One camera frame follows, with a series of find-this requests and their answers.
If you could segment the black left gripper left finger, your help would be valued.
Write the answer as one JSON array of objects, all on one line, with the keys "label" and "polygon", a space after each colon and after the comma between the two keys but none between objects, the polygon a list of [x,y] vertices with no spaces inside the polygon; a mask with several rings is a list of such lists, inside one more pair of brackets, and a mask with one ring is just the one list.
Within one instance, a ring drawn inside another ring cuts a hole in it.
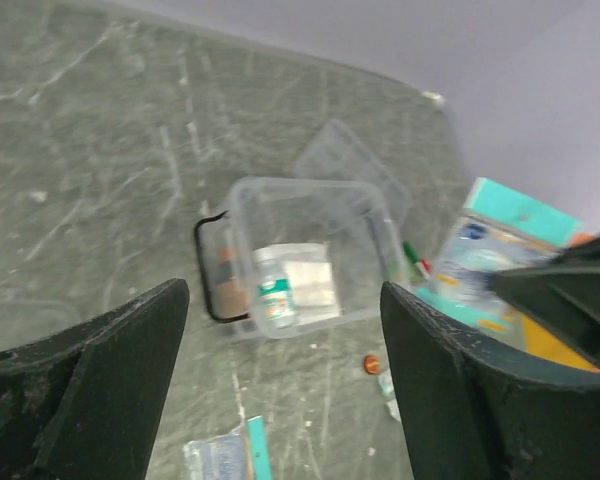
[{"label": "black left gripper left finger", "polygon": [[0,352],[0,479],[145,477],[189,307],[173,278]]}]

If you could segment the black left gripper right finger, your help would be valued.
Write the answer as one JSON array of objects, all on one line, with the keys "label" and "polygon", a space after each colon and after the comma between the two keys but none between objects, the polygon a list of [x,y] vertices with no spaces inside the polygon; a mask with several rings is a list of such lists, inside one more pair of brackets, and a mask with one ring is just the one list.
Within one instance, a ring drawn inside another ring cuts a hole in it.
[{"label": "black left gripper right finger", "polygon": [[382,286],[383,335],[418,479],[600,479],[600,373],[527,354]]}]

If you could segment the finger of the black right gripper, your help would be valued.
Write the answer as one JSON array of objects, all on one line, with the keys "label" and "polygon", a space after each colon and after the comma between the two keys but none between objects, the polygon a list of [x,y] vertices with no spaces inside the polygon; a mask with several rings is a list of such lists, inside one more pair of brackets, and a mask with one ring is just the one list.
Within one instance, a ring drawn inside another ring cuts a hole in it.
[{"label": "finger of the black right gripper", "polygon": [[600,367],[600,237],[491,275],[490,290]]}]

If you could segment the teal bandage roll package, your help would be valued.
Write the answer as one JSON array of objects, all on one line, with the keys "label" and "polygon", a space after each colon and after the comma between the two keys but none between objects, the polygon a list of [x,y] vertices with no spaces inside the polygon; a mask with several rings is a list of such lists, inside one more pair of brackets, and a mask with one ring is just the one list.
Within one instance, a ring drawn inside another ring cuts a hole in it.
[{"label": "teal bandage roll package", "polygon": [[575,217],[481,177],[417,296],[466,325],[507,333],[515,314],[490,290],[493,275],[551,259],[580,227]]}]

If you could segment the brown medicine bottle orange cap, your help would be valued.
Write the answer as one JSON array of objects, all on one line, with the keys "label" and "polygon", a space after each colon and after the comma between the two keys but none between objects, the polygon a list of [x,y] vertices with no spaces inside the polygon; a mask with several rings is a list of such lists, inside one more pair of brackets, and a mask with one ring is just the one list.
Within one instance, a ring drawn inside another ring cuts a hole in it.
[{"label": "brown medicine bottle orange cap", "polygon": [[218,271],[215,275],[215,311],[221,319],[248,317],[248,300],[238,284],[231,260],[229,247],[218,251]]}]

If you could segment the white blue gauze packet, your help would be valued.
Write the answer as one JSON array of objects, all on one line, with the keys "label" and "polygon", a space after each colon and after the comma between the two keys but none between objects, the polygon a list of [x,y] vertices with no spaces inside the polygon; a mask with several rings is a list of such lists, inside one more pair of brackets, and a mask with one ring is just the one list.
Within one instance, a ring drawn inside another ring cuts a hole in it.
[{"label": "white blue gauze packet", "polygon": [[332,264],[324,244],[282,243],[260,249],[270,250],[289,278],[296,307],[295,325],[317,324],[340,316]]}]

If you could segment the white bottle green label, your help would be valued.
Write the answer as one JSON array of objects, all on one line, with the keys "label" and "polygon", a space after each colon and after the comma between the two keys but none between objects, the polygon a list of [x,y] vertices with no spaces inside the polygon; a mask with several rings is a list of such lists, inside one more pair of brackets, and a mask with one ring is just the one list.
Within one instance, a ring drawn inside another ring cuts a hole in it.
[{"label": "white bottle green label", "polygon": [[258,269],[258,294],[266,318],[277,329],[290,328],[296,324],[296,307],[281,261],[267,249],[256,250],[254,258]]}]

